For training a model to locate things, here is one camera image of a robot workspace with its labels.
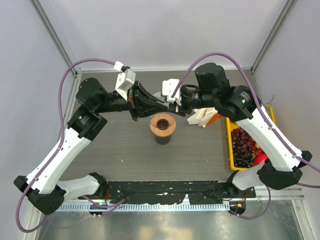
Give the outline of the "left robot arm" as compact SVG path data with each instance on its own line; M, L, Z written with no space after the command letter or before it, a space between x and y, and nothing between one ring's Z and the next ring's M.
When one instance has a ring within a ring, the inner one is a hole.
M166 112L169 104L164 93L151 94L139 81L123 74L118 75L113 92L107 92L96 78L84 80L76 94L80 107L63 127L59 142L31 173L17 176L14 185L46 216L78 197L102 199L107 194L107 181L102 175L92 172L69 181L60 181L60 177L107 124L102 113L129 111L136 121Z

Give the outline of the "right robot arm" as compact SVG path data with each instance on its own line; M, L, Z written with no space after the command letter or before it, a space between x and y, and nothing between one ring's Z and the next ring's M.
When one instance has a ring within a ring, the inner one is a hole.
M234 173L226 185L227 193L238 197L250 187L265 185L281 190L298 185L301 168L310 162L312 154L299 150L284 136L249 87L231 86L222 66L205 63L194 73L197 86L187 87L174 78L162 82L161 94L170 109L186 115L193 109L215 108L245 130L267 156L264 162Z

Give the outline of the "white paper sheet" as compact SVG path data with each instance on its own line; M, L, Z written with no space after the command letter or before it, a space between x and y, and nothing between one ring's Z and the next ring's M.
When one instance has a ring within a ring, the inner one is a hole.
M160 102L160 103L165 103L165 102L166 102L166 101L165 101L165 97L162 96L162 94L161 94L160 91L154 93L153 96L154 96L154 97L157 99L157 101Z

